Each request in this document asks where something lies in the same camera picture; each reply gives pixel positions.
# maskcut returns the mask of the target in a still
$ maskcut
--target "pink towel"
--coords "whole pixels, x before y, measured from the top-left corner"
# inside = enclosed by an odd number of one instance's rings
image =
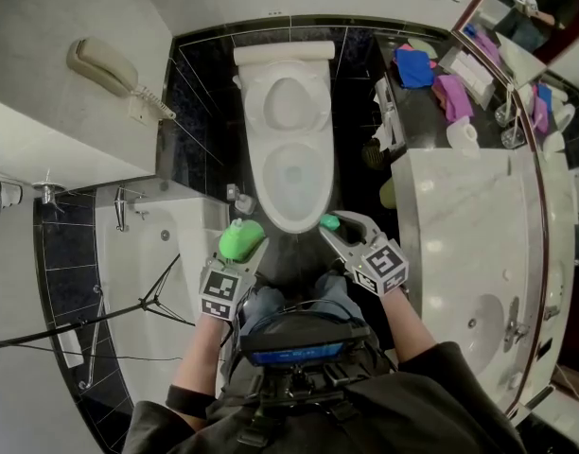
[[[457,76],[438,76],[432,87],[439,93],[445,94],[447,121],[453,123],[464,116],[474,116],[470,99],[460,78]]]
[[[534,128],[540,132],[548,132],[548,107],[546,101],[540,96],[535,97],[534,101],[534,115],[532,116],[534,120]]]
[[[487,37],[485,34],[479,32],[475,37],[475,42],[479,45],[481,50],[487,54],[487,57],[491,59],[496,65],[500,65],[500,51],[498,47]]]

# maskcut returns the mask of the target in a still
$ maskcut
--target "jeans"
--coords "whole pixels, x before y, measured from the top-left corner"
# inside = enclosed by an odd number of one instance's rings
[[[494,27],[494,32],[508,37],[528,52],[534,52],[548,40],[548,36],[544,35],[527,15],[516,9],[511,9],[508,15],[501,19]]]
[[[360,307],[348,297],[346,278],[339,276],[336,272],[327,272],[317,280],[313,299],[333,301],[348,310],[352,317],[364,321]],[[246,321],[241,326],[239,335],[249,335],[261,320],[281,311],[284,306],[285,298],[279,289],[264,287],[257,293],[253,293],[243,307]],[[348,319],[341,307],[331,303],[314,303],[308,310],[334,315],[342,320]]]

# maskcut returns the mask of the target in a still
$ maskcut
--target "blue towel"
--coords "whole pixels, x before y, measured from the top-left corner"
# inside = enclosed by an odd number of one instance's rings
[[[537,95],[546,103],[548,113],[553,112],[553,92],[548,86],[544,84],[537,85]]]
[[[403,86],[417,88],[432,85],[434,74],[430,69],[430,59],[426,52],[397,49],[395,58]]]
[[[474,39],[475,37],[477,37],[477,29],[472,24],[466,24],[466,26],[464,27],[464,34]]]

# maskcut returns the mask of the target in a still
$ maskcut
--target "bathtub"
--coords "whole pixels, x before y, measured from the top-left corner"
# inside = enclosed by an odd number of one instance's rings
[[[103,187],[96,194],[97,259],[107,312],[135,305],[181,253],[160,301],[194,323],[199,315],[200,273],[228,225],[228,205],[175,183],[161,186],[158,180],[131,183],[127,188],[147,197],[136,200],[136,194],[127,192],[128,230],[124,233],[116,230],[117,186]],[[182,357],[195,330],[142,310],[109,320],[109,328],[118,356],[141,358]],[[179,363],[120,359],[132,401],[163,404]]]

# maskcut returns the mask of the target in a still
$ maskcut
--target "folded towel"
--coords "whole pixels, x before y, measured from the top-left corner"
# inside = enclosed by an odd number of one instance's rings
[[[464,27],[464,34],[474,39],[477,36],[477,28],[472,24],[466,24]]]
[[[399,47],[399,49],[405,49],[405,50],[415,50],[411,45],[409,44],[403,44]],[[437,63],[435,61],[430,61],[430,69],[434,69],[437,66]]]
[[[540,96],[536,96],[534,100],[534,128],[540,132],[548,132],[548,108],[546,102]]]
[[[479,45],[479,48],[491,59],[496,65],[501,64],[500,51],[498,46],[495,45],[489,37],[485,34],[479,32],[474,41]]]
[[[553,112],[553,92],[544,84],[537,84],[537,95],[546,103],[546,111]]]
[[[396,66],[399,76],[406,88],[431,86],[434,74],[430,70],[430,59],[421,50],[397,49],[395,51]]]
[[[435,94],[445,94],[445,117],[450,123],[464,116],[474,116],[470,99],[457,76],[438,76],[432,86]]]

